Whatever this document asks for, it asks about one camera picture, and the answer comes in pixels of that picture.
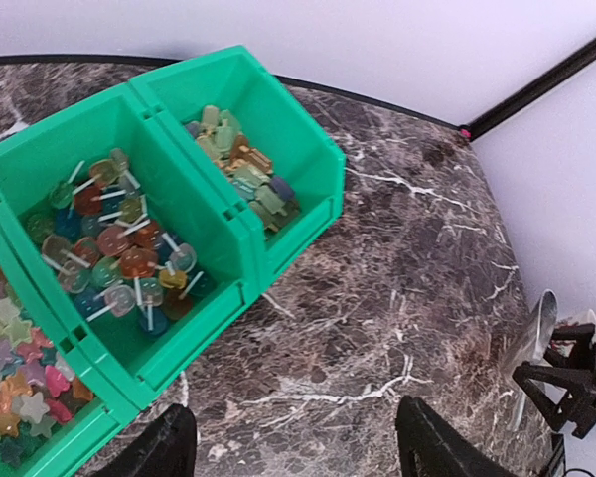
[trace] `orange lollipop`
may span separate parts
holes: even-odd
[[[157,253],[145,248],[132,248],[125,251],[119,258],[121,275],[131,280],[133,278],[149,278],[155,273]]]

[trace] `black plastic object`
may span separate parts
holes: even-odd
[[[171,405],[95,477],[192,477],[197,459],[197,421]]]
[[[549,366],[524,362],[513,372],[513,379],[534,402],[547,424],[559,431],[566,422],[576,423],[572,435],[584,438],[596,425],[596,343],[592,342],[594,325],[582,325],[557,330],[552,341],[570,341],[568,357],[550,347],[545,351]],[[565,389],[559,402],[554,402],[541,383]]]
[[[470,445],[418,397],[402,398],[395,427],[403,477],[515,477]]]

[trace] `pink candy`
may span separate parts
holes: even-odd
[[[46,366],[44,374],[47,379],[47,388],[49,388],[51,396],[54,398],[58,398],[61,393],[68,391],[71,387],[71,383],[67,381],[64,375],[55,366]]]

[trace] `orange candy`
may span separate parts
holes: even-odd
[[[154,250],[155,246],[161,239],[162,233],[163,231],[157,225],[157,223],[152,221],[143,229],[139,229],[137,232],[135,232],[132,236],[132,241],[139,246],[143,246],[149,250]]]

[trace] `white wall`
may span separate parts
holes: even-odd
[[[0,1],[0,55],[186,58],[245,44],[273,73],[469,122],[596,36],[596,0]]]
[[[596,311],[596,63],[474,142],[530,302]]]

